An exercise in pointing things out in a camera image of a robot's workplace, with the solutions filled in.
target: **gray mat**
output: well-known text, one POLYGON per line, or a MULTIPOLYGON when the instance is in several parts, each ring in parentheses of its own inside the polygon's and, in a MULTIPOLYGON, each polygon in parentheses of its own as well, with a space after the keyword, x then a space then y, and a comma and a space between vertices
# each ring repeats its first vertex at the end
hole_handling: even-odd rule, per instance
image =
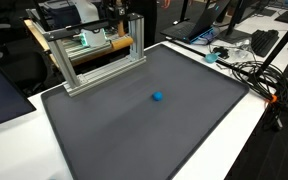
POLYGON ((74 98, 63 87, 42 95, 74 179, 170 179, 248 92, 166 46, 145 53, 144 65, 74 98))

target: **white table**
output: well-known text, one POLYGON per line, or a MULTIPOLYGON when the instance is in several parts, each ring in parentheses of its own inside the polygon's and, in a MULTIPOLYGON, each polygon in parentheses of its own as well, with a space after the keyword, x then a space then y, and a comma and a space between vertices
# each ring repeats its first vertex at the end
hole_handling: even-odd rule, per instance
MULTIPOLYGON (((273 21, 277 16, 276 13, 273 17, 252 17, 236 28, 249 33, 257 29, 287 30, 287 24, 273 21)), ((279 31, 279 36, 282 37, 285 32, 279 31)), ((223 74, 230 74, 228 70, 220 70, 215 63, 207 64, 202 57, 177 45, 169 42, 162 44, 223 74)), ((208 47, 205 46, 189 47, 208 53, 208 47)), ((273 61, 281 70, 288 63, 287 48, 288 44, 273 61)), ((0 180, 72 179, 40 95, 29 98, 37 111, 0 124, 0 180)), ((249 92, 209 135, 174 179, 224 179, 263 112, 263 99, 254 92, 249 92)))

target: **blue ball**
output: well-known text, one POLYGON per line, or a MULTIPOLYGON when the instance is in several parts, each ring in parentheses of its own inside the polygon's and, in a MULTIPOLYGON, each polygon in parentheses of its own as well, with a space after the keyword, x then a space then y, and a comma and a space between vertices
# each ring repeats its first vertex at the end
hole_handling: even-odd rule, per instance
POLYGON ((163 99, 163 94, 161 92, 155 92, 152 97, 155 101, 160 101, 163 99))

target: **laptop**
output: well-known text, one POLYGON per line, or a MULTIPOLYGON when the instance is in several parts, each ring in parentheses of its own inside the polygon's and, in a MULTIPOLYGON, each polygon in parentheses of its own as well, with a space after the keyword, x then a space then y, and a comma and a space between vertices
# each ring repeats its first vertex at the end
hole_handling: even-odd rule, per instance
POLYGON ((218 0, 216 2, 212 2, 204 10, 196 24, 183 21, 161 31, 161 34, 191 44, 199 37, 202 37, 203 35, 212 31, 211 26, 213 22, 217 19, 229 2, 230 0, 218 0))

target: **black chair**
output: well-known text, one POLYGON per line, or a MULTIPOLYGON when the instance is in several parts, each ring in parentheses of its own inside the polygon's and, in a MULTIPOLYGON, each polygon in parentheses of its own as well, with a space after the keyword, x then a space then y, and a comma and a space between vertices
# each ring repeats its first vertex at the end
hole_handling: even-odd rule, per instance
POLYGON ((47 68, 37 52, 11 54, 0 59, 1 69, 29 97, 45 90, 47 68))

